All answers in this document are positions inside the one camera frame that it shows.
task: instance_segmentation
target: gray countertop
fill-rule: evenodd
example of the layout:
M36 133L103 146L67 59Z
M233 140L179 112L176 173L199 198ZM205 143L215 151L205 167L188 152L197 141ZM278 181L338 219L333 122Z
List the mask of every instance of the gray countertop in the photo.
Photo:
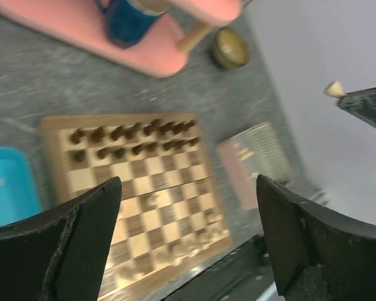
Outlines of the gray countertop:
M185 30L195 20L174 9ZM273 124L293 167L295 192L309 196L315 188L304 177L298 153L261 54L241 16L232 24L247 41L251 60L235 71L213 65L209 34L191 53L187 66L166 79L150 78L31 31L0 17L0 146L23 151L31 163L44 208L55 204L45 162L39 121L49 115L129 112L197 114L211 157L234 246L261 230L256 210L241 209L224 172L216 144L264 121ZM158 300L224 254L182 275L147 300Z

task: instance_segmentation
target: pink object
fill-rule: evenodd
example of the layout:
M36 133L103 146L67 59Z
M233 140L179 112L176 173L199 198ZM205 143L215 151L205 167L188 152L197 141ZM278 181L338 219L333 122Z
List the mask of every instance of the pink object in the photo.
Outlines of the pink object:
M243 208L245 210L257 208L256 188L252 180L249 180L250 175L238 159L233 142L231 140L221 142L217 146L217 150Z
M169 77L187 62L187 54L177 49L184 34L169 14L156 22L139 44L123 50L108 41L104 15L93 0L0 0L0 13L154 77Z
M214 26L229 24L241 14L241 0L169 0L197 19Z

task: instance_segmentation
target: wooden chessboard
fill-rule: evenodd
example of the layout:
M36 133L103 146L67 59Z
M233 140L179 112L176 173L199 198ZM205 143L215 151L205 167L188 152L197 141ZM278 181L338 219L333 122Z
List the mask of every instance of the wooden chessboard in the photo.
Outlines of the wooden chessboard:
M232 245L201 133L194 126L179 134L156 130L146 136L110 138L120 125L142 128L153 120L162 125L195 121L194 114L123 114L46 117L42 121L46 150L61 203L83 194L113 176L122 180L122 202L113 234L99 300L136 300ZM95 143L95 129L105 129ZM79 143L70 137L80 129ZM162 146L199 138L195 145ZM134 154L136 145L158 144ZM98 151L106 148L103 159ZM122 158L117 149L125 149ZM75 160L84 151L85 159Z

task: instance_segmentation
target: blue plastic tray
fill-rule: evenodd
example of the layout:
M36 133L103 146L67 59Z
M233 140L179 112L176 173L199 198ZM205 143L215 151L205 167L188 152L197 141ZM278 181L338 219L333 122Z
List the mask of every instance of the blue plastic tray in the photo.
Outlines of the blue plastic tray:
M0 226L42 212L28 160L18 150L0 147Z

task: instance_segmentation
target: white wall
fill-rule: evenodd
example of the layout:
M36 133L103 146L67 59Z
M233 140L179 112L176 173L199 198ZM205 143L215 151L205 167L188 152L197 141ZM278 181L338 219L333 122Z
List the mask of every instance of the white wall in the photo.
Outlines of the white wall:
M376 87L376 0L254 0L246 14L311 179L376 224L376 129L322 94Z

